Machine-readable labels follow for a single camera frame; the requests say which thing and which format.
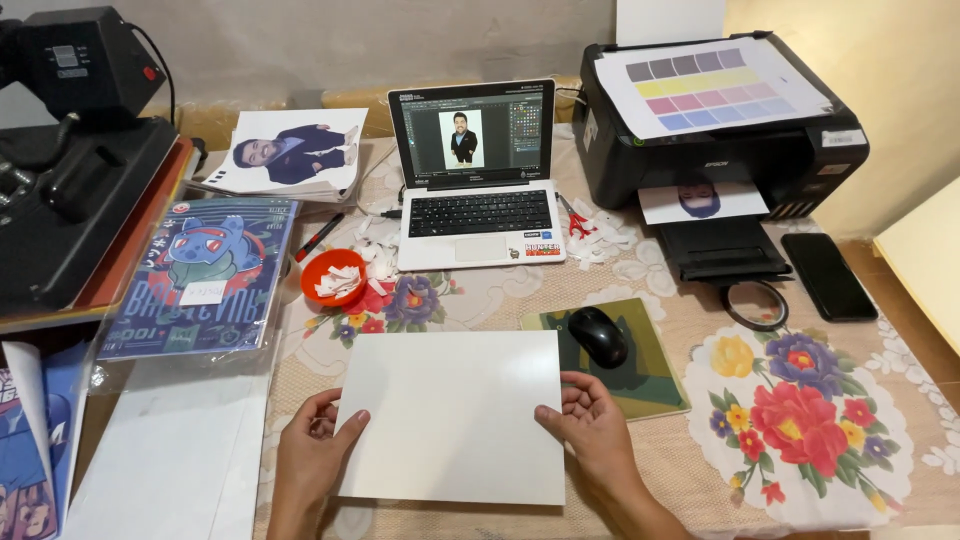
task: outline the laptop screen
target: laptop screen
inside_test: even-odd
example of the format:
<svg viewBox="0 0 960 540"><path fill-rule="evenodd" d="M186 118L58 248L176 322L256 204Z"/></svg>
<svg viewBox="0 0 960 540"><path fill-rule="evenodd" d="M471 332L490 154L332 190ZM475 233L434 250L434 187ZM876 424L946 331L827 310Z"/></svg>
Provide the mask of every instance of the laptop screen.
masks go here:
<svg viewBox="0 0 960 540"><path fill-rule="evenodd" d="M390 92L407 188L549 178L553 92L549 79Z"/></svg>

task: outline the tablecloth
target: tablecloth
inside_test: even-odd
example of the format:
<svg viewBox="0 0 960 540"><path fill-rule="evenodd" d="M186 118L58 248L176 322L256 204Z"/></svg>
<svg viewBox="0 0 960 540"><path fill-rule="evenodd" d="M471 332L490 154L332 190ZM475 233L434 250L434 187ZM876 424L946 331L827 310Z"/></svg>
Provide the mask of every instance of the tablecloth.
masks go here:
<svg viewBox="0 0 960 540"><path fill-rule="evenodd" d="M374 157L394 144L366 143ZM396 149L366 165L361 207L379 211L402 183ZM349 313L322 315L303 298L285 309L254 538L266 535L280 431L305 398L342 383L358 333L396 331L396 320L402 331L519 330L526 313L627 298L644 300L693 404L684 415L629 425L644 481L689 530L776 536L960 522L960 419L882 314L875 322L829 324L799 282L786 282L777 288L790 306L787 328L748 331L722 309L715 289L677 279L639 209L598 211L569 125L555 129L552 178L581 213L621 216L630 245L612 246L610 259L587 271L568 259L418 273L403 276L386 297L367 295ZM364 218L361 209L348 214L324 249L351 246ZM325 219L301 219L295 243ZM398 225L375 218L372 227ZM810 220L764 227L778 246L784 233L818 230ZM415 306L403 302L413 290ZM810 366L817 369L803 371ZM323 538L341 540L612 538L610 518L579 479L575 460L566 471L562 508L331 498L319 527Z"/></svg>

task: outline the color swatch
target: color swatch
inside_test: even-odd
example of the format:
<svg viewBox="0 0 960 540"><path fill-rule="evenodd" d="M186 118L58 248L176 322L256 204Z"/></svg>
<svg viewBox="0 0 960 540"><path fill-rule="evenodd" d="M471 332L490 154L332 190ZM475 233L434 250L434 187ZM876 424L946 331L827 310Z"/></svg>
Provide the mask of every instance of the color swatch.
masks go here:
<svg viewBox="0 0 960 540"><path fill-rule="evenodd" d="M743 61L740 49L626 66L647 107L670 131L796 112Z"/></svg>

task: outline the black smartphone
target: black smartphone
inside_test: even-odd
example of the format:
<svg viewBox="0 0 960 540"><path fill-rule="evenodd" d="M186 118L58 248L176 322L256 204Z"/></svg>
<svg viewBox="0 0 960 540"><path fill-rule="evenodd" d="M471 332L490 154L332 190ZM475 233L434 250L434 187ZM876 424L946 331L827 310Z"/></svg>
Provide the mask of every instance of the black smartphone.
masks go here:
<svg viewBox="0 0 960 540"><path fill-rule="evenodd" d="M780 243L824 320L876 319L874 303L827 234L784 234Z"/></svg>

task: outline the black mouse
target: black mouse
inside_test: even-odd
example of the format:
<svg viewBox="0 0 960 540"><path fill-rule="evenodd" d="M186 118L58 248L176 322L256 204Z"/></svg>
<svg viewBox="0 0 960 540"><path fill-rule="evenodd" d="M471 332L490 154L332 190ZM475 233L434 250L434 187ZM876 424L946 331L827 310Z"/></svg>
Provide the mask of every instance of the black mouse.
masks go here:
<svg viewBox="0 0 960 540"><path fill-rule="evenodd" d="M566 327L598 366L616 369L627 361L627 340L607 313L581 307L570 314Z"/></svg>

